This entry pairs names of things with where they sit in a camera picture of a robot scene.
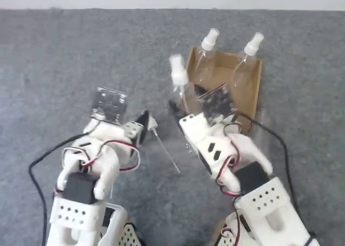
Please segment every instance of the red and white wire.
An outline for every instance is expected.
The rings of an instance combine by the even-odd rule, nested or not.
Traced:
[[[83,153],[87,157],[87,162],[91,161],[91,158],[88,155],[88,153],[86,152],[86,150],[84,150],[82,148],[79,148],[79,147],[72,147],[72,146],[71,147],[66,147],[66,148],[63,149],[63,157],[62,157],[63,167],[65,166],[65,154],[66,154],[67,151],[81,152],[81,153]]]
[[[82,166],[83,166],[83,167],[90,167],[92,164],[94,164],[95,161],[100,157],[100,155],[101,155],[101,153],[102,153],[103,147],[104,147],[105,145],[107,145],[107,144],[124,145],[124,146],[129,147],[129,148],[131,148],[131,149],[133,149],[133,150],[135,150],[135,151],[137,152],[137,156],[138,156],[138,161],[137,161],[137,163],[136,163],[134,166],[131,166],[131,167],[128,167],[128,168],[120,168],[120,171],[121,171],[121,172],[130,172],[130,171],[136,170],[136,169],[140,166],[141,158],[140,158],[140,151],[139,151],[139,149],[138,149],[136,146],[134,146],[134,145],[132,145],[132,144],[130,144],[130,143],[127,143],[127,142],[124,142],[124,141],[120,141],[120,140],[108,140],[108,141],[106,141],[105,143],[103,143],[103,144],[101,145],[101,147],[99,148],[99,151],[98,151],[98,153],[97,153],[97,156],[96,156],[94,159],[88,161],[87,163],[85,163],[85,164],[82,165]]]

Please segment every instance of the perforated white plastic part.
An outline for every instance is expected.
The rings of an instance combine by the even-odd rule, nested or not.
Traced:
[[[56,196],[50,222],[65,228],[92,231],[100,226],[104,211],[105,206],[101,201],[83,204]]]
[[[279,178],[275,177],[261,187],[243,196],[239,201],[240,208],[251,218],[264,217],[290,201]]]
[[[125,136],[133,139],[143,130],[143,125],[134,121],[128,122],[123,125]]]
[[[131,224],[126,224],[123,228],[119,246],[141,246],[141,243]]]
[[[236,208],[258,245],[305,245],[310,238],[278,177],[238,199]],[[314,239],[309,246],[320,245]]]

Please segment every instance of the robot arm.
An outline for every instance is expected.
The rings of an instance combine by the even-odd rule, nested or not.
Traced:
[[[119,244],[128,214],[123,208],[106,203],[105,198],[120,166],[128,164],[142,142],[148,119],[147,111],[122,126],[92,119],[84,129],[93,130],[90,135],[64,149],[64,169],[57,180],[48,246]]]
[[[319,246],[273,176],[272,164],[249,137],[238,129],[225,134],[223,122],[209,127],[203,113],[186,116],[180,126],[211,177],[228,189],[227,195],[237,196],[236,211],[213,245]]]

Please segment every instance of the gray carpet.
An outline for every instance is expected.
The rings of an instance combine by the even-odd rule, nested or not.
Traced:
[[[224,51],[265,34],[260,99],[288,144],[301,212],[322,245],[343,245],[345,13],[95,9],[0,11],[1,246],[39,245],[42,208],[27,166],[82,130],[99,85],[129,94],[128,118],[152,111],[182,170],[149,136],[141,168],[118,177],[113,202],[127,208],[149,246],[206,244],[230,200],[169,116],[168,57],[187,56],[212,26]],[[35,169],[49,210],[60,153]],[[277,143],[271,156],[286,184]]]

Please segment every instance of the black cable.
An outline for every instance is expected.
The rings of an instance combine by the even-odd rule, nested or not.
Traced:
[[[68,138],[67,140],[65,141],[62,141],[61,143],[57,144],[56,146],[50,148],[47,152],[45,152],[41,157],[37,158],[36,160],[34,160],[32,163],[30,163],[29,167],[28,167],[28,172],[29,172],[29,176],[34,184],[34,186],[36,187],[37,189],[37,192],[39,194],[39,197],[41,199],[41,203],[42,203],[42,207],[43,207],[43,231],[42,231],[42,246],[45,246],[45,243],[46,243],[46,238],[47,238],[47,203],[45,201],[45,197],[44,197],[44,194],[42,192],[42,189],[40,187],[40,185],[38,184],[33,172],[32,172],[32,169],[34,166],[36,166],[38,163],[40,163],[41,161],[44,160],[44,158],[46,158],[48,155],[50,155],[52,152],[54,152],[55,150],[59,149],[60,147],[68,144],[69,142],[73,142],[75,141],[76,139],[79,139],[83,136],[86,136],[86,135],[89,135],[90,133],[92,133],[96,127],[99,125],[99,123],[89,132],[86,132],[84,134],[78,134],[78,135],[75,135],[75,136],[72,136],[71,138]]]
[[[293,188],[293,183],[292,183],[292,178],[291,178],[291,172],[290,172],[290,165],[289,165],[289,155],[288,155],[288,150],[287,150],[287,146],[286,143],[284,142],[284,140],[282,139],[282,137],[280,137],[279,135],[277,135],[277,133],[275,133],[274,131],[272,131],[271,129],[269,129],[267,126],[264,126],[262,123],[252,119],[251,117],[249,117],[247,114],[240,112],[240,111],[236,111],[235,113],[236,115],[241,115],[242,117],[245,117],[246,119],[248,119],[251,123],[254,123],[258,126],[260,126],[263,130],[265,130],[267,133],[271,134],[272,136],[274,136],[279,142],[280,144],[283,146],[284,148],[284,158],[285,158],[285,171],[286,171],[286,176],[287,176],[287,182],[289,185],[289,189],[290,189],[290,193],[291,193],[291,198],[292,198],[292,203],[293,206],[299,216],[299,218],[301,219],[302,223],[304,223],[301,213],[300,213],[300,209],[298,207],[297,204],[297,199],[296,199],[296,194],[295,194],[295,190]],[[313,241],[313,239],[316,238],[316,234],[312,231],[309,232],[310,234],[310,238],[308,239],[308,241],[306,242],[306,244],[304,246],[308,246],[311,244],[311,242]]]

